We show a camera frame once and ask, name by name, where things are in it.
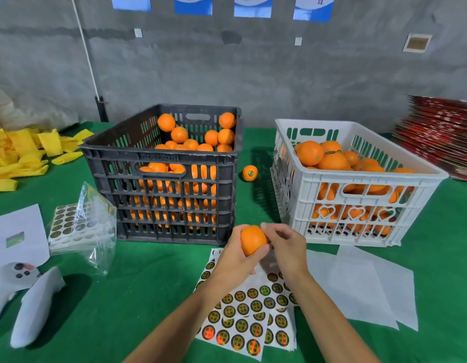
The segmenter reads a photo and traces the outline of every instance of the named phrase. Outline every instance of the white plastic crate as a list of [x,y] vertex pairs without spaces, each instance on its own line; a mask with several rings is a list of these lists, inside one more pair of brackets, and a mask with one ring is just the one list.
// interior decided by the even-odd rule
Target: white plastic crate
[[[401,238],[430,196],[440,182],[448,177],[445,171],[435,165],[356,122],[276,119],[275,123],[277,134],[271,174],[280,218],[283,223],[304,235],[309,243],[400,246]],[[387,172],[305,168],[293,146],[309,140],[318,143],[336,140],[343,151],[351,150],[360,159],[374,158]],[[389,173],[400,166],[417,173]],[[334,199],[318,200],[322,183],[329,184],[329,189],[335,189],[333,184],[339,184]],[[351,183],[387,185],[390,190],[386,195],[368,195],[369,186],[366,186],[362,195],[344,193],[344,187]],[[403,186],[402,195],[390,203],[390,197],[399,186]],[[318,218],[312,218],[315,204],[325,209],[319,210],[325,216],[320,214]],[[347,210],[346,206],[355,209],[351,208],[348,211],[349,218],[342,220],[341,215]],[[336,210],[338,217],[332,219]],[[376,213],[383,214],[383,217],[387,214],[389,216],[383,219]]]

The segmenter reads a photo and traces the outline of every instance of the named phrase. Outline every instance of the poster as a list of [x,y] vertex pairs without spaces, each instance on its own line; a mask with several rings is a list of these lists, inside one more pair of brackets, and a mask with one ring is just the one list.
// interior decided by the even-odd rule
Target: poster
[[213,15],[213,0],[174,0],[177,14]]
[[151,11],[151,0],[112,0],[116,10]]
[[296,0],[294,20],[327,23],[333,12],[334,0]]
[[235,0],[233,16],[243,18],[270,18],[272,0]]

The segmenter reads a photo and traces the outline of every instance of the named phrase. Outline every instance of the black pole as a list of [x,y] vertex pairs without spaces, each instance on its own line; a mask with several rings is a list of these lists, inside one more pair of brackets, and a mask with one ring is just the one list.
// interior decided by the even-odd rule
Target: black pole
[[99,118],[101,122],[109,122],[108,113],[106,112],[106,102],[104,102],[104,98],[102,95],[94,97],[96,99],[97,111],[99,112]]

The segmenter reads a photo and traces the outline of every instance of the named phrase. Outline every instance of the round sticker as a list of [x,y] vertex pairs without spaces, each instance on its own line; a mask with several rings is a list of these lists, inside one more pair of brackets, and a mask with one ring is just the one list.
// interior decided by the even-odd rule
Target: round sticker
[[280,295],[277,297],[277,303],[281,306],[287,306],[289,304],[289,301],[287,300],[286,296]]
[[203,336],[205,340],[212,340],[215,336],[215,328],[212,325],[205,326],[201,332],[201,336]]
[[226,319],[226,320],[224,318],[222,318],[222,325],[223,325],[224,328],[230,329],[230,327],[233,326],[234,321],[235,320],[233,318],[229,318],[229,319]]
[[291,300],[292,303],[297,304],[297,301],[295,300],[295,297],[292,293],[289,294],[289,299]]
[[225,309],[223,310],[223,315],[228,318],[232,318],[235,316],[235,308],[232,306],[226,306]]
[[282,286],[279,284],[279,283],[275,283],[275,284],[272,284],[272,290],[275,292],[275,293],[282,293],[282,291],[284,290],[282,288]]
[[289,336],[285,333],[285,331],[278,331],[275,334],[275,339],[279,343],[280,346],[286,347],[289,344]]
[[270,329],[267,329],[267,332],[265,333],[265,343],[270,344],[273,342],[273,334]]
[[237,311],[242,316],[245,316],[250,311],[250,308],[245,303],[240,303],[237,307]]
[[257,291],[257,290],[254,289],[254,288],[250,288],[250,289],[247,291],[247,295],[248,295],[249,298],[256,299],[257,296],[259,295],[259,291]]
[[243,346],[245,345],[245,340],[241,335],[235,335],[232,337],[232,348],[235,350],[242,350]]
[[281,329],[285,329],[287,327],[287,319],[283,315],[277,315],[275,317],[275,324]]
[[209,272],[209,271],[204,271],[203,274],[201,275],[201,279],[203,279],[203,280],[208,279],[211,274],[212,273]]
[[225,304],[229,305],[230,303],[233,302],[233,297],[231,294],[227,294],[223,297],[222,299],[222,302],[224,302]]
[[220,314],[217,311],[212,311],[208,315],[208,320],[211,323],[217,323],[218,321],[220,321]]
[[252,325],[250,325],[250,333],[251,333],[252,336],[254,336],[254,337],[262,336],[262,334],[263,334],[263,329],[262,329],[261,324],[255,322],[255,323],[253,323]]
[[225,345],[230,340],[230,334],[227,330],[220,330],[216,334],[216,342],[220,345]]
[[266,285],[261,287],[261,295],[268,296],[270,294],[270,288]]
[[235,323],[235,329],[237,329],[238,332],[245,332],[248,329],[248,322],[245,321],[243,318],[237,320]]
[[249,340],[247,343],[247,351],[252,356],[257,356],[261,353],[261,345],[255,339]]
[[250,308],[254,312],[260,312],[262,310],[262,302],[260,300],[255,300],[250,304]]
[[264,300],[264,306],[266,306],[268,309],[272,309],[273,307],[275,307],[275,301],[272,298],[268,297]]
[[239,302],[243,302],[245,300],[245,293],[239,290],[238,292],[235,293],[235,299],[238,300]]
[[255,313],[255,314],[254,314],[254,318],[255,318],[257,321],[264,321],[264,319],[265,319],[265,312]]
[[269,281],[276,282],[277,279],[278,279],[278,277],[277,277],[277,274],[268,273],[268,274],[267,274],[267,279],[269,279]]

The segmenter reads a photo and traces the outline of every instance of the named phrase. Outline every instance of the green tablecloth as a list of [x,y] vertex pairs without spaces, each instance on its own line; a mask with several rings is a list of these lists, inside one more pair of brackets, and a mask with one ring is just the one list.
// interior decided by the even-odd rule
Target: green tablecloth
[[[85,123],[99,132],[107,124]],[[256,165],[253,183],[238,181],[237,224],[279,221],[268,167],[275,130],[246,129],[239,167]],[[0,193],[0,215],[39,204],[44,223],[55,207],[77,201],[84,181],[93,184],[84,158],[52,165],[45,176],[20,178],[14,193]],[[335,254],[337,246],[309,245]],[[94,275],[77,254],[55,256],[41,269],[59,266],[67,287],[54,299],[49,321],[30,347],[13,350],[10,335],[19,298],[0,318],[0,363],[120,362],[193,291],[211,246],[119,242],[107,277]],[[359,321],[351,324],[387,362],[467,361],[467,183],[443,182],[403,239],[402,247],[365,250],[410,268],[415,274],[419,332]],[[266,348],[263,362],[318,362],[321,353],[296,309],[298,348]],[[251,362],[249,357],[194,341],[186,362]]]

